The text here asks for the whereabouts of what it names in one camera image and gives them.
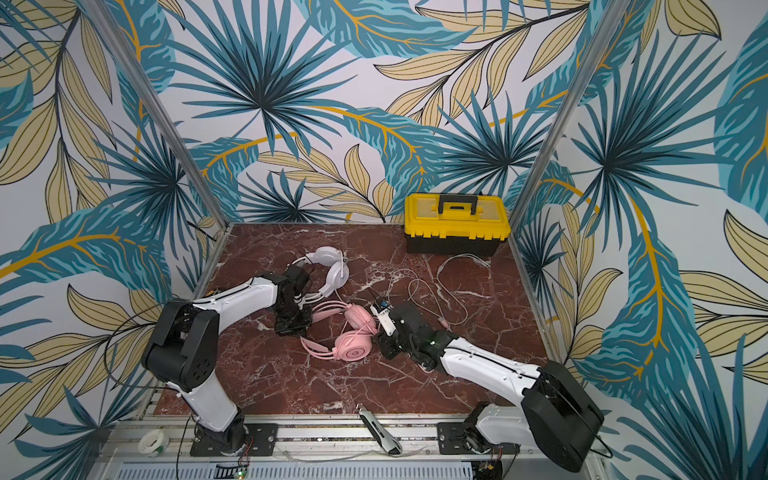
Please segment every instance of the wall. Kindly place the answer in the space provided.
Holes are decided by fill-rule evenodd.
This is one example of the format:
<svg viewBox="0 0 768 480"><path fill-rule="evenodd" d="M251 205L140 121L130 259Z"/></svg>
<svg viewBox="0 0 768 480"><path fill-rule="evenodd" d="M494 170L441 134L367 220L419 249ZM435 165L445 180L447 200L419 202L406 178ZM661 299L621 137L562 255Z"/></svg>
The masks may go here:
<svg viewBox="0 0 768 480"><path fill-rule="evenodd" d="M110 4L157 78L166 15ZM76 2L0 1L0 55L0 476L83 478L142 393L104 355L147 383L141 312L190 295L216 232Z"/></svg>
<svg viewBox="0 0 768 480"><path fill-rule="evenodd" d="M416 191L511 207L606 4L179 1L160 97L232 220L398 222Z"/></svg>
<svg viewBox="0 0 768 480"><path fill-rule="evenodd" d="M515 240L618 478L766 478L768 5L642 12Z"/></svg>

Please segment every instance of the toolbox handle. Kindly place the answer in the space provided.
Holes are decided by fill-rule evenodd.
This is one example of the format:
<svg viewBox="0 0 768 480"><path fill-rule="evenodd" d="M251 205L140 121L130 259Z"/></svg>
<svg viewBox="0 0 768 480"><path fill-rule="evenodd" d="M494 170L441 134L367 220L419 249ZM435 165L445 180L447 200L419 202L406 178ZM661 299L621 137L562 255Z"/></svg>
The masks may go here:
<svg viewBox="0 0 768 480"><path fill-rule="evenodd" d="M456 195L456 194L440 194L440 200L437 204L437 213L442 215L445 202L457 203L457 204L470 204L470 215L475 215L478 211L478 196L477 195Z"/></svg>

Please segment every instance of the black mounting plate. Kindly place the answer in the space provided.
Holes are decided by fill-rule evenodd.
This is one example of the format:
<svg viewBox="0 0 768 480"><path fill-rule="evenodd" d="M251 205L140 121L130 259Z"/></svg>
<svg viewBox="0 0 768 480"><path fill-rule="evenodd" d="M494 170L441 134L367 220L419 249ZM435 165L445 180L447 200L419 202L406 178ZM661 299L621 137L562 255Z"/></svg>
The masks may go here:
<svg viewBox="0 0 768 480"><path fill-rule="evenodd" d="M246 432L248 436L253 437L253 445L250 447L250 456L252 457L270 457L275 449L277 440L276 423L246 423ZM216 457L219 452L208 442L205 437L199 442L194 442L190 449L190 457Z"/></svg>
<svg viewBox="0 0 768 480"><path fill-rule="evenodd" d="M466 426L464 422L440 422L437 424L440 455L477 455L477 452L464 446ZM520 445L515 443L503 443L495 446L502 448L503 455L514 455L520 452Z"/></svg>

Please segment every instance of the headphones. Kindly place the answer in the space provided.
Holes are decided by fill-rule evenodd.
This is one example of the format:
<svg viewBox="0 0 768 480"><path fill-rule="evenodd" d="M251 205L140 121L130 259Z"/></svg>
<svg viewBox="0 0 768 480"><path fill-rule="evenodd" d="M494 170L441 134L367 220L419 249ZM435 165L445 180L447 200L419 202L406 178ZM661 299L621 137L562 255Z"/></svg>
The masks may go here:
<svg viewBox="0 0 768 480"><path fill-rule="evenodd" d="M376 321L371 314L360 305L336 300L323 302L314 309L312 323L342 312L346 322L353 329L342 333L334 342L334 347L331 350L317 342L300 337L301 345L307 353L316 359L355 362L365 358L371 352L371 336L378 333L379 329L376 328Z"/></svg>
<svg viewBox="0 0 768 480"><path fill-rule="evenodd" d="M312 263L319 263L330 268L326 275L326 284L316 293L305 295L304 303L315 303L327 298L336 289L344 286L344 283L349 279L349 267L346 265L344 254L338 248L320 247L314 252L294 260L291 265L305 266Z"/></svg>

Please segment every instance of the pink headphones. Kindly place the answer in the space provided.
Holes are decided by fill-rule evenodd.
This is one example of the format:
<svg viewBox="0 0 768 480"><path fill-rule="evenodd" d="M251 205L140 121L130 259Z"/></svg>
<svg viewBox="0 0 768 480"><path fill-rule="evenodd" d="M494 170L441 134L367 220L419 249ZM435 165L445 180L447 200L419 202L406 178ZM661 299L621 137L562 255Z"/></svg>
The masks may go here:
<svg viewBox="0 0 768 480"><path fill-rule="evenodd" d="M301 344L311 356L323 360L344 360L354 362L365 358L371 352L371 336L378 333L376 321L360 305L336 300L323 302L316 306L312 314L312 323L319 322L337 313L344 312L346 322L352 330L342 333L334 342L332 350L312 340L301 338Z"/></svg>

